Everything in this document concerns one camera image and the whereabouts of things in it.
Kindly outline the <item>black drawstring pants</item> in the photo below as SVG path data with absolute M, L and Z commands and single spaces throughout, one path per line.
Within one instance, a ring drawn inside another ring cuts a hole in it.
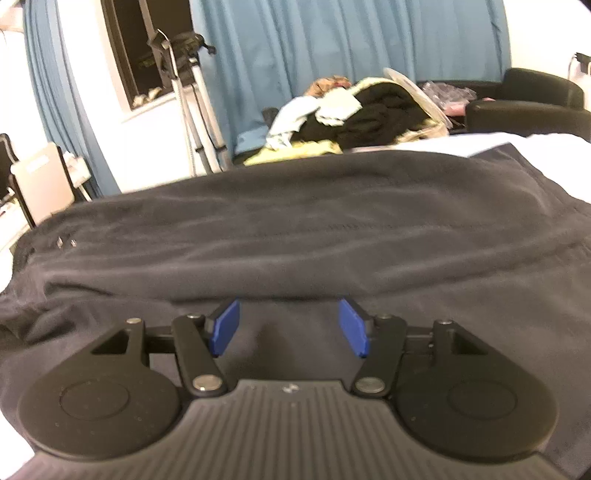
M 586 479 L 585 158 L 238 168 L 17 243 L 20 479 Z

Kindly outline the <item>pile of clothes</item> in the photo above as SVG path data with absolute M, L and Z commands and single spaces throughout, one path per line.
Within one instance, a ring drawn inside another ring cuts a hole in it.
M 263 148 L 245 166 L 338 155 L 446 137 L 452 122 L 426 93 L 402 73 L 332 85 L 320 96 L 301 95 L 276 111 Z

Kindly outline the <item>beige chair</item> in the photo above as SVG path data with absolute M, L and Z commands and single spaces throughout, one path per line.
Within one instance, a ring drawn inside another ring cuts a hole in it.
M 52 142 L 29 159 L 14 163 L 10 180 L 31 228 L 76 201 L 61 149 Z

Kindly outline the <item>black framed mirror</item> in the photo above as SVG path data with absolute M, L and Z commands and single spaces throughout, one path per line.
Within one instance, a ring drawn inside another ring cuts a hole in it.
M 10 137 L 6 133 L 0 134 L 0 198 L 1 204 L 6 203 L 10 196 L 9 176 L 11 166 L 18 161 L 14 153 Z

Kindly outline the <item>teal curtain left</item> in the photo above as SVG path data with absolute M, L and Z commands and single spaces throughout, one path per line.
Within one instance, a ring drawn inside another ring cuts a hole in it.
M 119 194 L 71 72 L 57 3 L 24 1 L 22 7 L 27 62 L 47 139 L 85 160 L 93 199 Z

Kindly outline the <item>teal curtain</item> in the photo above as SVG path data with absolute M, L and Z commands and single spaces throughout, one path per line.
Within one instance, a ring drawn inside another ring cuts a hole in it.
M 47 139 L 85 160 L 93 199 L 119 194 L 71 72 L 57 3 L 24 1 L 22 7 L 27 62 Z
M 499 81 L 511 64 L 501 1 L 193 1 L 190 12 L 216 49 L 202 71 L 230 155 L 263 146 L 263 109 L 318 78 L 392 68 L 415 81 Z

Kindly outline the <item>clear plastic bag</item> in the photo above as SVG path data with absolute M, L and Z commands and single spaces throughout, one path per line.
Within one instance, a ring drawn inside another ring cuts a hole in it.
M 469 103 L 478 98 L 477 93 L 467 87 L 457 87 L 444 82 L 427 81 L 423 92 L 439 106 L 451 103 Z

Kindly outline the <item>pastel bed sheet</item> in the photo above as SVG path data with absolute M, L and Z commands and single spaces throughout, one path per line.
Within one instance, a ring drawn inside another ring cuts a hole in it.
M 73 206 L 22 237 L 6 294 L 376 295 L 590 240 L 590 146 L 478 134 L 240 168 Z

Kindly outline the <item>dark window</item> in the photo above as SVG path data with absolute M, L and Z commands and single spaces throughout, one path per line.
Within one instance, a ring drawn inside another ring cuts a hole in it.
M 101 3 L 107 35 L 128 106 L 172 91 L 162 55 L 148 45 L 158 30 L 172 38 L 192 29 L 185 0 L 105 0 Z

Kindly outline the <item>teal curtain right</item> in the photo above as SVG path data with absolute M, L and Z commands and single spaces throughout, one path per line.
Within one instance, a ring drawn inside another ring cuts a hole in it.
M 190 12 L 216 49 L 202 71 L 230 155 L 263 146 L 263 109 L 318 78 L 392 68 L 415 81 L 499 81 L 511 64 L 501 1 L 193 1 Z

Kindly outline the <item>wall power socket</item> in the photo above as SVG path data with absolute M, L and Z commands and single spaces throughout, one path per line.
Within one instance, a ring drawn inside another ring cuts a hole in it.
M 576 52 L 574 58 L 579 64 L 580 71 L 583 74 L 589 75 L 591 73 L 591 56 L 581 52 Z

